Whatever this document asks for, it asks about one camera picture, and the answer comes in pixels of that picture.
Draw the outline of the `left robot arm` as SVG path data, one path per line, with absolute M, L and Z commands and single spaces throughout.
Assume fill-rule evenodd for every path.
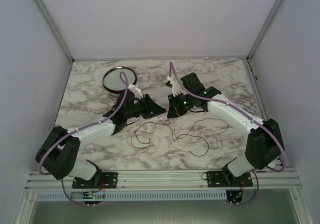
M 57 180 L 73 177 L 83 187 L 97 188 L 103 181 L 103 172 L 94 162 L 78 159 L 79 149 L 120 132 L 131 118 L 150 119 L 165 112 L 147 94 L 136 98 L 131 91 L 122 92 L 111 110 L 97 121 L 74 129 L 54 127 L 35 160 Z

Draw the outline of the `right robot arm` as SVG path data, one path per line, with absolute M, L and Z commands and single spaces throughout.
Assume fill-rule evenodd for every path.
M 222 181 L 226 186 L 238 185 L 245 180 L 244 174 L 264 169 L 284 151 L 280 128 L 275 120 L 263 120 L 237 107 L 220 90 L 212 86 L 205 88 L 195 73 L 182 77 L 180 82 L 169 76 L 166 85 L 172 89 L 168 96 L 167 118 L 183 116 L 190 109 L 199 107 L 221 117 L 245 138 L 245 153 L 222 169 Z

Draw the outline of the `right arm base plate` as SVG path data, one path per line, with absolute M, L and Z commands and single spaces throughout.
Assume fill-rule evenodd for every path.
M 224 171 L 207 171 L 201 176 L 207 181 L 209 188 L 218 187 L 252 187 L 253 181 L 249 172 L 242 174 L 239 177 L 234 177 L 232 174 Z

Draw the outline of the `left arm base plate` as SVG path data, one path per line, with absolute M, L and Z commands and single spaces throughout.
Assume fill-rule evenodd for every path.
M 118 183 L 117 172 L 101 172 L 90 180 L 74 178 L 73 189 L 115 189 Z

